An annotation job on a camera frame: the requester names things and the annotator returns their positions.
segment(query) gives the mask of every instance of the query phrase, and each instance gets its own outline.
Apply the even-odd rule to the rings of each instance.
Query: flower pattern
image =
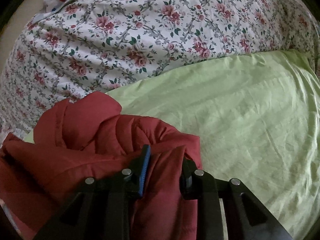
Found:
[[[77,0],[30,21],[0,80],[0,140],[57,101],[245,53],[297,49],[319,76],[316,21],[293,0]]]

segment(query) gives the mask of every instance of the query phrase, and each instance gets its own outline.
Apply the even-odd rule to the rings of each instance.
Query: red fabric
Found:
[[[12,135],[6,138],[0,198],[26,225],[28,238],[79,182],[113,175],[150,144],[145,195],[135,204],[131,238],[196,239],[196,202],[182,200],[179,177],[184,156],[201,168],[199,138],[156,118],[120,112],[114,99],[94,92],[74,104],[65,99],[46,111],[34,129],[35,144]]]

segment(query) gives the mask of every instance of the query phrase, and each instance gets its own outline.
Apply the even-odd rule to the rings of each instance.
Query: green fabric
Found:
[[[319,82],[295,50],[184,66],[108,93],[122,114],[199,135],[204,170],[236,177],[294,239],[320,213]]]

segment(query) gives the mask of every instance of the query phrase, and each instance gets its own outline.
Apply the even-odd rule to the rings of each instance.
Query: red garment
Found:
[[[145,195],[135,204],[131,239],[196,239],[196,201],[179,191],[182,159],[201,168],[198,136],[152,117],[121,115],[110,96],[94,92],[56,103],[34,129],[35,144],[9,135],[0,158],[0,198],[31,239],[79,182],[126,168],[151,145]]]

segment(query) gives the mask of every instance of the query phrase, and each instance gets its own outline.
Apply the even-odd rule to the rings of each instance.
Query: wrinkled green fabric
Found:
[[[299,52],[204,61],[108,95],[122,114],[199,135],[204,170],[242,180],[294,239],[318,219],[320,86]]]

